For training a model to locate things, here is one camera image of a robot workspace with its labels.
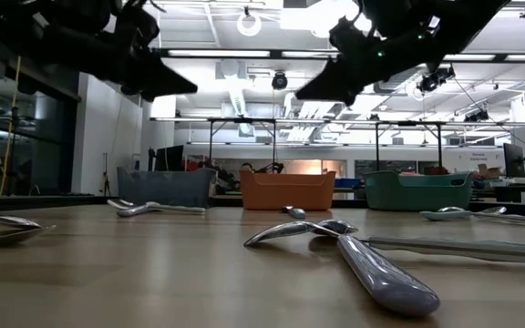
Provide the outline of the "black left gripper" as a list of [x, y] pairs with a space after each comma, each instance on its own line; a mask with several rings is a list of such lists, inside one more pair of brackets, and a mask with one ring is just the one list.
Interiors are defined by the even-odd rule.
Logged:
[[123, 93], [140, 94], [146, 101], [196, 93], [197, 85], [164, 65], [159, 53], [149, 51], [153, 38], [153, 27], [125, 26], [113, 33], [79, 33], [84, 54], [78, 69], [118, 83], [124, 88]]

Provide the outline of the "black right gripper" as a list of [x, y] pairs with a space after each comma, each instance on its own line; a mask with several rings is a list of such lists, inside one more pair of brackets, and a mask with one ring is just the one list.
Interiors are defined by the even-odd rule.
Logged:
[[427, 61], [434, 35], [423, 27], [380, 40], [365, 36], [354, 27], [333, 32], [336, 61], [295, 92], [300, 100], [354, 103], [364, 87]]

